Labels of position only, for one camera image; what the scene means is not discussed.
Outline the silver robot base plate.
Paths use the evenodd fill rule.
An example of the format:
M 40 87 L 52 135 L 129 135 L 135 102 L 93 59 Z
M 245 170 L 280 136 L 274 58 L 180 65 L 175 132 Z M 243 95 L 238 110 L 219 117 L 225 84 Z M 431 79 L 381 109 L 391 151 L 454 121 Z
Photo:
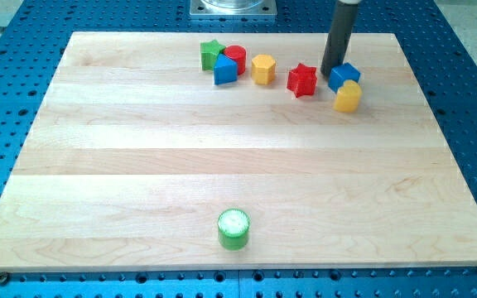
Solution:
M 190 0 L 189 13 L 193 18 L 216 17 L 275 17 L 276 0 Z

